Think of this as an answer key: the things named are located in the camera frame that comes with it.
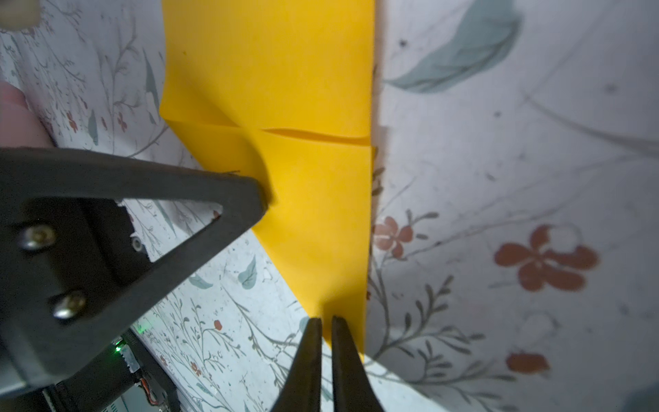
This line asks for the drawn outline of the yellow square paper sheet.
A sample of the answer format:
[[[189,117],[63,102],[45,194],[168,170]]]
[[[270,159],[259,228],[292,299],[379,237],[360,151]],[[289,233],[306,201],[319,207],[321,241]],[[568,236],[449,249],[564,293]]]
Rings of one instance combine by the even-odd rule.
[[[365,347],[372,1],[166,1],[160,114],[209,171],[257,180],[254,227],[307,314]]]

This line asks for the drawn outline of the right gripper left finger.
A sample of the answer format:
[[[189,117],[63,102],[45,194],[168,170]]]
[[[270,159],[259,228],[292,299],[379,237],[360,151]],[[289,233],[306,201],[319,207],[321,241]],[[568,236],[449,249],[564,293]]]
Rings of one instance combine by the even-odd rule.
[[[221,215],[150,260],[125,199],[215,203]],[[58,383],[257,224],[253,178],[79,149],[1,152],[1,394]]]

